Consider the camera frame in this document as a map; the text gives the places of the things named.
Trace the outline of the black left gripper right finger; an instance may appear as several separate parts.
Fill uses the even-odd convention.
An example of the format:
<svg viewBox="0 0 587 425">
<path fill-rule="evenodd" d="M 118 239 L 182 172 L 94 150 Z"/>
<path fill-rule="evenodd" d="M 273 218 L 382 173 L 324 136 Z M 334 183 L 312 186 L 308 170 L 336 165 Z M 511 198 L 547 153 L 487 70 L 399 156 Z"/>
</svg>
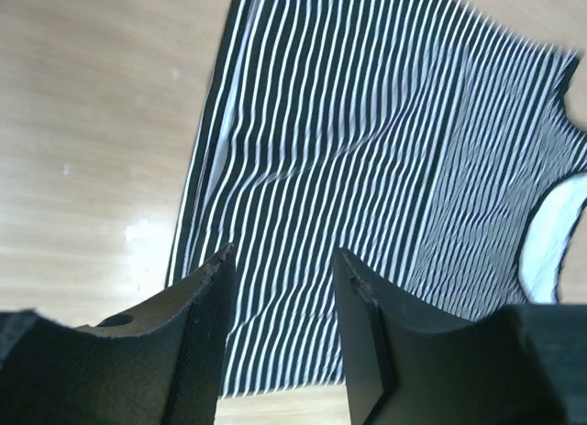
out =
<svg viewBox="0 0 587 425">
<path fill-rule="evenodd" d="M 333 261 L 354 424 L 583 424 L 586 308 L 514 305 L 468 321 Z"/>
</svg>

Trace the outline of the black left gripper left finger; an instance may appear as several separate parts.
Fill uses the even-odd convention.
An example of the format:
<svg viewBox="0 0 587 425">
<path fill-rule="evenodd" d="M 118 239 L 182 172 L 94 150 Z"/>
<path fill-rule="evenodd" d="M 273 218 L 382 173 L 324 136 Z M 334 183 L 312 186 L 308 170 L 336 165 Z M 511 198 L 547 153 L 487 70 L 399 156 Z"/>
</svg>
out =
<svg viewBox="0 0 587 425">
<path fill-rule="evenodd" d="M 1 316 L 4 424 L 211 424 L 233 308 L 234 246 L 95 326 Z"/>
</svg>

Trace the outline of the black white striped tank top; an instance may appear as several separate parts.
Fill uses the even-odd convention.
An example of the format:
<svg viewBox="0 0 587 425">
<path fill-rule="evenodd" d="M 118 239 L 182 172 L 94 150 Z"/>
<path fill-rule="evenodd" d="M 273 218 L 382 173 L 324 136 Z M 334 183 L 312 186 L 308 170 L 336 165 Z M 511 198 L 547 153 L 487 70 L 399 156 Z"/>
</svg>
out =
<svg viewBox="0 0 587 425">
<path fill-rule="evenodd" d="M 236 247 L 220 396 L 343 381 L 340 248 L 464 319 L 556 303 L 580 59 L 467 0 L 232 0 L 168 269 Z"/>
</svg>

